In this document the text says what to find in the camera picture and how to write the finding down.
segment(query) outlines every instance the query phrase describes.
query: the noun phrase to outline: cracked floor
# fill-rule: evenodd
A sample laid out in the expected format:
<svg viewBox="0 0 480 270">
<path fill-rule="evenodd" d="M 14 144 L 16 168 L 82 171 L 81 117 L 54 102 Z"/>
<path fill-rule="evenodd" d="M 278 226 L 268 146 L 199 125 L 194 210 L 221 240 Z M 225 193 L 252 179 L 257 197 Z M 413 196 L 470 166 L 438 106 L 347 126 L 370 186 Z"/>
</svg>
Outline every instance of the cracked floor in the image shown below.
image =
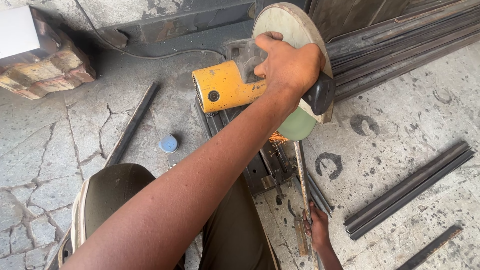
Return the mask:
<svg viewBox="0 0 480 270">
<path fill-rule="evenodd" d="M 225 50 L 249 35 L 252 22 L 215 28 L 142 48 Z M 135 51 L 138 46 L 131 46 Z M 190 72 L 217 60 L 202 53 L 143 61 L 104 51 L 93 62 L 98 79 L 77 89 L 27 100 L 1 89 L 0 270 L 42 269 L 68 229 L 82 182 L 100 170 L 133 108 L 152 81 L 160 90 L 122 162 L 155 176 L 205 142 L 193 107 Z M 480 269 L 480 161 L 478 158 L 385 220 L 358 241 L 343 221 L 459 140 L 480 141 L 480 43 L 470 45 L 335 107 L 332 122 L 304 140 L 307 169 L 334 208 L 330 235 L 345 269 L 396 269 L 450 225 L 464 228 L 421 269 Z M 180 148 L 157 146 L 173 134 Z M 292 155 L 291 144 L 286 152 Z M 254 198 L 282 269 L 312 269 L 300 257 L 293 215 L 301 197 L 283 187 Z M 187 269 L 198 266 L 198 236 Z"/>
</svg>

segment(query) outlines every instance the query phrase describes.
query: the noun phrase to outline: black handle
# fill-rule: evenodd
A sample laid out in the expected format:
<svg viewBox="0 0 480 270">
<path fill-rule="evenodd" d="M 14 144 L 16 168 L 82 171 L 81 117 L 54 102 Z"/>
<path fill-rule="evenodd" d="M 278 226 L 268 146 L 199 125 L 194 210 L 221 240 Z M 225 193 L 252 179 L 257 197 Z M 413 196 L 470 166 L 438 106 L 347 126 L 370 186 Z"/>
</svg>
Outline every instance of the black handle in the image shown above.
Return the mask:
<svg viewBox="0 0 480 270">
<path fill-rule="evenodd" d="M 313 114 L 324 114 L 335 97 L 335 80 L 320 72 L 317 81 L 301 97 L 312 108 Z"/>
</svg>

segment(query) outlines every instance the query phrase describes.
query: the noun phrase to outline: green cutting disc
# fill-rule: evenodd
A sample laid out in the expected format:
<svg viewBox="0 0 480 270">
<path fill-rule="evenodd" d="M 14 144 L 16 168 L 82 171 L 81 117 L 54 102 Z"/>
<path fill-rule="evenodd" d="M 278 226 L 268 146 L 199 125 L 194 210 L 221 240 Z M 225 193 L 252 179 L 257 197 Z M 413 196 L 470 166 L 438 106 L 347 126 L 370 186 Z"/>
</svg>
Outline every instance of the green cutting disc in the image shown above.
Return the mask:
<svg viewBox="0 0 480 270">
<path fill-rule="evenodd" d="M 323 72 L 333 78 L 330 59 L 326 52 L 322 36 L 308 15 L 291 3 L 276 3 L 265 7 L 258 15 L 253 25 L 252 37 L 267 32 L 276 31 L 283 34 L 283 41 L 295 48 L 301 48 L 307 43 L 315 43 L 325 56 L 326 64 Z M 310 134 L 320 116 L 315 116 L 310 106 L 300 100 L 299 107 L 287 117 L 278 128 L 278 132 L 289 140 L 300 141 Z"/>
<path fill-rule="evenodd" d="M 308 113 L 300 107 L 297 107 L 297 109 L 283 121 L 277 131 L 289 140 L 301 141 L 312 132 L 316 123 L 315 118 L 308 115 Z"/>
</svg>

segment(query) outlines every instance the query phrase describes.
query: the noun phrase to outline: black cable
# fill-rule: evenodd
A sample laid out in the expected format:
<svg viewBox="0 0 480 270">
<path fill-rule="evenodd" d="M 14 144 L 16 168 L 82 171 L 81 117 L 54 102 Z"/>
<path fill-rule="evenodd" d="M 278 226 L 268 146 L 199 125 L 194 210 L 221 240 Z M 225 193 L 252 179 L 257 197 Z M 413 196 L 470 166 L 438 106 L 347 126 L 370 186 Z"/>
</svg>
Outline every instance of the black cable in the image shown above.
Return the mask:
<svg viewBox="0 0 480 270">
<path fill-rule="evenodd" d="M 95 35 L 100 39 L 102 40 L 103 42 L 105 42 L 106 44 L 110 45 L 113 49 L 116 49 L 117 51 L 121 51 L 125 54 L 128 54 L 130 56 L 133 56 L 133 57 L 137 57 L 137 58 L 142 58 L 142 59 L 150 59 L 150 60 L 156 60 L 156 59 L 163 59 L 163 58 L 168 58 L 168 57 L 172 57 L 172 56 L 175 56 L 175 55 L 179 55 L 179 54 L 182 54 L 182 53 L 187 53 L 187 52 L 194 52 L 194 51 L 199 51 L 199 52 L 210 52 L 210 53 L 214 53 L 214 54 L 217 54 L 219 56 L 222 57 L 223 61 L 226 61 L 225 59 L 225 56 L 217 51 L 214 51 L 214 50 L 209 50 L 209 49 L 188 49 L 188 50 L 183 50 L 183 51 L 177 51 L 175 53 L 172 53 L 172 54 L 167 54 L 167 55 L 163 55 L 163 56 L 141 56 L 141 55 L 136 55 L 136 54 L 133 54 L 133 53 L 130 53 L 130 52 L 127 52 L 123 49 L 120 49 L 120 48 L 117 48 L 115 47 L 113 44 L 111 44 L 110 42 L 108 42 L 108 40 L 104 39 L 100 34 L 99 32 L 95 29 L 95 27 L 93 26 L 93 23 L 92 21 L 90 21 L 90 18 L 88 17 L 87 13 L 85 12 L 85 10 L 83 9 L 83 7 L 80 5 L 80 3 L 78 2 L 78 0 L 74 0 L 75 1 L 75 4 L 77 5 L 77 7 L 80 9 L 80 11 L 82 12 L 82 14 L 84 15 L 85 19 L 87 20 L 88 24 L 90 25 L 90 27 L 93 29 L 93 32 L 95 33 Z"/>
</svg>

